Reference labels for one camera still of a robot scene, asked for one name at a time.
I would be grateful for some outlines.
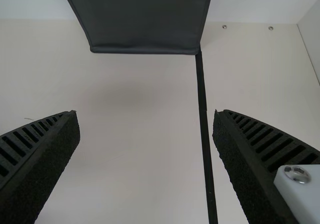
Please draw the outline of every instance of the metal screw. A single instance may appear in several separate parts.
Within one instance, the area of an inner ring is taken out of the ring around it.
[[[306,184],[311,181],[310,174],[300,166],[286,166],[284,172],[289,179],[295,182]]]

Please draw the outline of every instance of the white wall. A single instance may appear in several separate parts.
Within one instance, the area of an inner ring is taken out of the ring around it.
[[[208,23],[202,55],[210,134],[214,111],[230,109],[320,150],[320,86],[296,25]],[[245,224],[240,203],[211,142],[219,223]]]
[[[93,54],[77,21],[0,20],[0,134],[77,110],[36,223],[208,224],[194,56]]]
[[[296,24],[316,0],[212,0],[208,20]],[[74,19],[67,0],[0,0],[0,18]]]
[[[296,24],[316,0],[211,0],[209,21]]]
[[[320,81],[320,0],[299,21],[298,27]]]

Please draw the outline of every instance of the ribbed rubber pad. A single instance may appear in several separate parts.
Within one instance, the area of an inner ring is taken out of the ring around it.
[[[75,111],[0,136],[0,223],[34,223],[80,141]]]
[[[320,164],[320,152],[270,125],[230,110],[214,115],[213,140],[251,224],[294,223],[273,184],[282,165]]]

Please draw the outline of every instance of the black bag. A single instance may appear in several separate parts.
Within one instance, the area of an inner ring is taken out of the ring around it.
[[[68,0],[94,53],[199,51],[210,0]]]

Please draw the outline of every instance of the white ceiling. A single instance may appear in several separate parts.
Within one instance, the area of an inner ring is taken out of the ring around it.
[[[296,24],[316,0],[212,0],[209,21]],[[0,18],[75,19],[67,0],[0,0]]]

